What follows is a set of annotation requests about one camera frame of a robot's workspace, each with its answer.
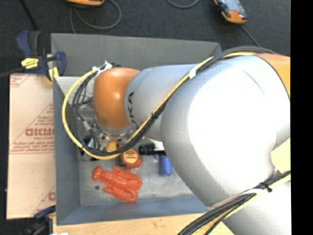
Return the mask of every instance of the wooden table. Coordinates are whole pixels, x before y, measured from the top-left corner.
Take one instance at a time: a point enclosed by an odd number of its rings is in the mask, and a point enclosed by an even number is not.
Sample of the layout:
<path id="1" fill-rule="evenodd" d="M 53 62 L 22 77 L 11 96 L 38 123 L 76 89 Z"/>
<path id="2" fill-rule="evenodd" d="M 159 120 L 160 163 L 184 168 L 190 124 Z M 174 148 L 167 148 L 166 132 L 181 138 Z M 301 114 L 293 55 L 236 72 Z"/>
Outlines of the wooden table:
<path id="1" fill-rule="evenodd" d="M 176 235 L 185 226 L 202 214 L 109 221 L 79 225 L 56 225 L 53 217 L 53 232 L 60 235 Z M 212 235 L 233 235 L 232 231 L 220 223 Z"/>

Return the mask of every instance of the red toy lobster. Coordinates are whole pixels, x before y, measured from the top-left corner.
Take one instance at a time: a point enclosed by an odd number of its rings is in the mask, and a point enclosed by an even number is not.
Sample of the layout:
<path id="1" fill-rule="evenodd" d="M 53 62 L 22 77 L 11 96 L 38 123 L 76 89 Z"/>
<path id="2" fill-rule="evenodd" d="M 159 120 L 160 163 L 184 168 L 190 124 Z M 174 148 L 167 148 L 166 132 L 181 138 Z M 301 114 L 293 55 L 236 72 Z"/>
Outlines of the red toy lobster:
<path id="1" fill-rule="evenodd" d="M 141 179 L 129 171 L 121 170 L 112 166 L 113 172 L 104 171 L 101 166 L 98 166 L 92 174 L 94 181 L 100 180 L 107 185 L 102 190 L 112 194 L 115 198 L 133 203 L 137 200 L 137 189 L 142 185 Z"/>

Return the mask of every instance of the cardboard sheet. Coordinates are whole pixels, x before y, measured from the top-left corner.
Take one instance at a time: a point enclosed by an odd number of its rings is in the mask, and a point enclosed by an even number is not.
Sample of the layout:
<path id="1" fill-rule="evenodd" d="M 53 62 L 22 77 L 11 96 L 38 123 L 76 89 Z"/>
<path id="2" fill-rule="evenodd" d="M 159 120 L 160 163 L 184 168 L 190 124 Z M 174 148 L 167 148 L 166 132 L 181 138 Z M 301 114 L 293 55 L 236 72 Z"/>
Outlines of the cardboard sheet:
<path id="1" fill-rule="evenodd" d="M 55 204 L 52 92 L 44 75 L 10 77 L 7 219 Z"/>

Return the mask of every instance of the yellow label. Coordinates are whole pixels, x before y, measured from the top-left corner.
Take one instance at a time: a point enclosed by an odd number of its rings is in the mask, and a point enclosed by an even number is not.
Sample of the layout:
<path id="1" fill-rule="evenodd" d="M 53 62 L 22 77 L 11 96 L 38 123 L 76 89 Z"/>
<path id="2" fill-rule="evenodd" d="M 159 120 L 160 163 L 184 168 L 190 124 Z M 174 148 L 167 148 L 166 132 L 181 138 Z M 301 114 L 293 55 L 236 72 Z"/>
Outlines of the yellow label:
<path id="1" fill-rule="evenodd" d="M 59 77 L 59 71 L 57 67 L 53 67 L 52 69 L 49 69 L 49 76 L 52 80 L 53 77 Z"/>
<path id="2" fill-rule="evenodd" d="M 116 140 L 111 139 L 106 149 L 107 149 L 107 152 L 115 151 L 117 149 Z"/>
<path id="3" fill-rule="evenodd" d="M 137 161 L 138 154 L 135 151 L 133 151 L 132 149 L 130 149 L 130 150 L 125 151 L 123 153 L 123 157 L 127 163 L 132 164 L 132 163 L 135 163 Z"/>
<path id="4" fill-rule="evenodd" d="M 38 66 L 39 60 L 37 58 L 26 58 L 21 62 L 21 65 L 26 69 L 31 69 Z"/>

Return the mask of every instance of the blue object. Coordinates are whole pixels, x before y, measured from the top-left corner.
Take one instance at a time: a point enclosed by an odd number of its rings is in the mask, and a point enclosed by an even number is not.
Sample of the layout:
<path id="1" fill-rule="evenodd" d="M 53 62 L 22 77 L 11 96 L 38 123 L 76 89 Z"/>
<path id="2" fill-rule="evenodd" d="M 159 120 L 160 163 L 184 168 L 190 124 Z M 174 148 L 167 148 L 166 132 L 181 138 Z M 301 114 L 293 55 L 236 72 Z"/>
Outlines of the blue object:
<path id="1" fill-rule="evenodd" d="M 20 51 L 23 52 L 25 58 L 36 58 L 38 59 L 37 66 L 26 69 L 24 68 L 25 73 L 39 73 L 46 75 L 49 79 L 51 79 L 49 70 L 50 68 L 47 65 L 49 61 L 56 61 L 58 67 L 59 75 L 63 75 L 66 67 L 66 56 L 63 51 L 58 51 L 54 56 L 45 59 L 43 56 L 39 56 L 37 53 L 37 41 L 38 36 L 40 35 L 39 31 L 28 32 L 23 31 L 16 37 L 16 44 Z"/>
<path id="2" fill-rule="evenodd" d="M 166 176 L 172 175 L 172 164 L 167 156 L 160 156 L 159 173 Z"/>
<path id="3" fill-rule="evenodd" d="M 40 218 L 43 218 L 43 217 L 46 217 L 47 215 L 51 214 L 55 212 L 55 205 L 54 206 L 50 206 L 44 210 L 41 210 L 40 212 L 36 213 L 34 215 L 34 218 L 35 219 L 40 219 Z"/>

